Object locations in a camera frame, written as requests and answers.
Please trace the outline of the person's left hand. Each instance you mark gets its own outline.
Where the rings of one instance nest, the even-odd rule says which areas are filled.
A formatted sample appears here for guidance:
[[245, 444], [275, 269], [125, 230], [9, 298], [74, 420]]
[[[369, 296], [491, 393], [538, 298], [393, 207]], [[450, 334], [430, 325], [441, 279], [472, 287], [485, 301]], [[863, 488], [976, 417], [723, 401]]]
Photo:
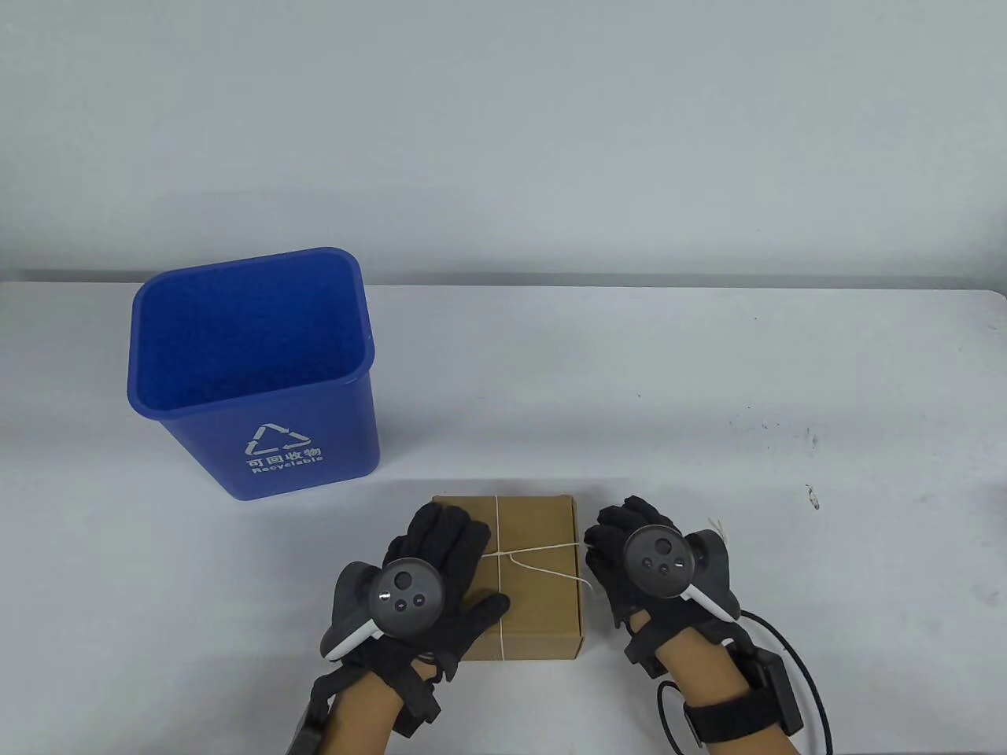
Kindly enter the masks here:
[[463, 508], [426, 503], [389, 544], [382, 565], [353, 562], [339, 574], [323, 657], [378, 676], [419, 664], [453, 680], [511, 607], [499, 592], [465, 600], [490, 539], [492, 530]]

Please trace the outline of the person's right hand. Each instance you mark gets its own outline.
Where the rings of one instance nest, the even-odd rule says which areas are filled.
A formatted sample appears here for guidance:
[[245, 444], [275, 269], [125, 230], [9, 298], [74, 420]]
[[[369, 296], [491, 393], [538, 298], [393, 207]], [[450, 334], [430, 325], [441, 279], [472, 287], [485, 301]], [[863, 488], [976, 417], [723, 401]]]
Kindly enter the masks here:
[[584, 533], [585, 561], [601, 583], [616, 624], [634, 616], [672, 634], [740, 619], [725, 540], [713, 528], [686, 533], [632, 495], [602, 508]]

